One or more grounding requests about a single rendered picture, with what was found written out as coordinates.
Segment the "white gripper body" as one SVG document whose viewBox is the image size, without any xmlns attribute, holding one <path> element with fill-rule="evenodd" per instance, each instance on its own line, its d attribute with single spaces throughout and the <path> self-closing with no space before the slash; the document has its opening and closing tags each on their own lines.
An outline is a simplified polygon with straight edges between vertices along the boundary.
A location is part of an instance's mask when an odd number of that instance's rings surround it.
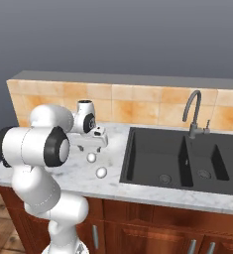
<svg viewBox="0 0 233 254">
<path fill-rule="evenodd" d="M 80 135 L 76 133 L 68 133 L 67 138 L 71 145 L 82 146 L 82 147 L 95 147 L 104 148 L 108 146 L 108 137 L 106 135 L 102 136 L 90 136 L 90 135 Z"/>
</svg>

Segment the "black double sink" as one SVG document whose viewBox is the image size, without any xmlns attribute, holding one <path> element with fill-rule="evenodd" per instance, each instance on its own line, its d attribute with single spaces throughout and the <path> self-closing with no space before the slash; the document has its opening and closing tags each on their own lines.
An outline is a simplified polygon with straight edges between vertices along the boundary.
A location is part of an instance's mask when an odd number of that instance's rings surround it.
<svg viewBox="0 0 233 254">
<path fill-rule="evenodd" d="M 233 195 L 233 135 L 132 127 L 120 181 Z"/>
</svg>

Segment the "grey curved tap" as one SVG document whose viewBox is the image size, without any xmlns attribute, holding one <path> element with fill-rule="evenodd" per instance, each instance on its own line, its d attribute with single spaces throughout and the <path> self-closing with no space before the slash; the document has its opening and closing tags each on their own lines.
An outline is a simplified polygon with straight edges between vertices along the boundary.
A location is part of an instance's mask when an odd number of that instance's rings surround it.
<svg viewBox="0 0 233 254">
<path fill-rule="evenodd" d="M 210 133 L 210 129 L 209 129 L 210 120 L 207 120 L 207 124 L 206 124 L 205 128 L 199 128 L 197 125 L 197 117 L 198 117 L 199 108 L 200 108 L 200 104 L 201 104 L 201 91 L 200 90 L 195 90 L 190 95 L 190 97 L 186 103 L 186 106 L 184 108 L 184 111 L 183 111 L 182 121 L 185 122 L 187 120 L 188 112 L 189 112 L 190 105 L 191 105 L 193 99 L 196 99 L 196 103 L 195 103 L 193 119 L 192 119 L 192 122 L 190 123 L 189 131 L 188 131 L 188 137 L 190 139 L 194 139 L 195 136 L 199 135 L 199 134 L 207 135 Z"/>
</svg>

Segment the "brown wooden front panel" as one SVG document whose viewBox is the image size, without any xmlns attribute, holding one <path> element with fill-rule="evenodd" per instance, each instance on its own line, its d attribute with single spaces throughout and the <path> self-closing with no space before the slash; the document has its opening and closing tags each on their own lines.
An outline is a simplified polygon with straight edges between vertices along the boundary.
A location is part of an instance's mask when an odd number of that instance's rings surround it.
<svg viewBox="0 0 233 254">
<path fill-rule="evenodd" d="M 103 212 L 107 221 L 233 237 L 230 214 L 109 199 L 103 200 Z"/>
</svg>

